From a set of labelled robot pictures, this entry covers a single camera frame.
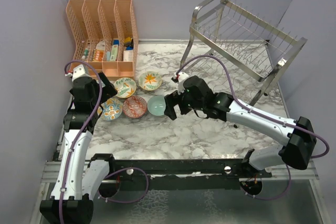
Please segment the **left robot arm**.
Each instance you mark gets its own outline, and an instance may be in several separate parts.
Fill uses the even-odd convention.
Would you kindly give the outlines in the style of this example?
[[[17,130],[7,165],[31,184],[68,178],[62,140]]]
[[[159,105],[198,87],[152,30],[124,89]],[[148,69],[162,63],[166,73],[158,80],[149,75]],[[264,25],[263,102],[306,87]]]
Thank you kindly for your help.
[[[96,154],[85,170],[86,153],[99,118],[100,105],[117,94],[103,72],[97,80],[80,65],[72,73],[74,108],[63,119],[64,153],[50,198],[42,200],[40,213],[49,223],[90,223],[93,198],[103,179],[115,175],[111,154]]]

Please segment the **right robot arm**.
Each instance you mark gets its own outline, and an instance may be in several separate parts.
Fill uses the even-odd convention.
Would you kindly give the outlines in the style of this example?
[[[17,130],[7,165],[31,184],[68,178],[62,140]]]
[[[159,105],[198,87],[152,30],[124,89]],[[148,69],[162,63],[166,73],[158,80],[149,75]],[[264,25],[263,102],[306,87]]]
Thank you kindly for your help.
[[[197,76],[179,76],[177,82],[178,89],[164,97],[164,114],[171,120],[176,119],[174,107],[178,106],[182,115],[201,111],[206,118],[249,127],[278,143],[247,152],[241,163],[241,171],[246,177],[254,177],[260,170],[281,164],[298,170],[308,167],[317,142],[310,120],[281,118],[234,99],[231,94],[214,93]]]

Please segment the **red patterned bowl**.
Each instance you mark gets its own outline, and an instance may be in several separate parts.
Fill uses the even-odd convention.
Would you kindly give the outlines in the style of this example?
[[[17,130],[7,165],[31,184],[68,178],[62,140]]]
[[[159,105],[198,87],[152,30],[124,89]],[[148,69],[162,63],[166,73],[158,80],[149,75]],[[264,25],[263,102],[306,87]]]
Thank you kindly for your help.
[[[139,119],[147,111],[147,102],[144,98],[134,95],[127,98],[123,103],[123,113],[131,119]]]

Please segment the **teal bowl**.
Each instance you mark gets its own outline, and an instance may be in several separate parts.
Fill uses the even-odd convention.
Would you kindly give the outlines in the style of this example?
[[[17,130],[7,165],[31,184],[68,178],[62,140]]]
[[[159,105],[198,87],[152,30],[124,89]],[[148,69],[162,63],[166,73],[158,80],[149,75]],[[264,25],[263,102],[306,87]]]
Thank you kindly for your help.
[[[147,103],[147,108],[153,116],[163,116],[166,109],[166,103],[163,95],[151,97]]]

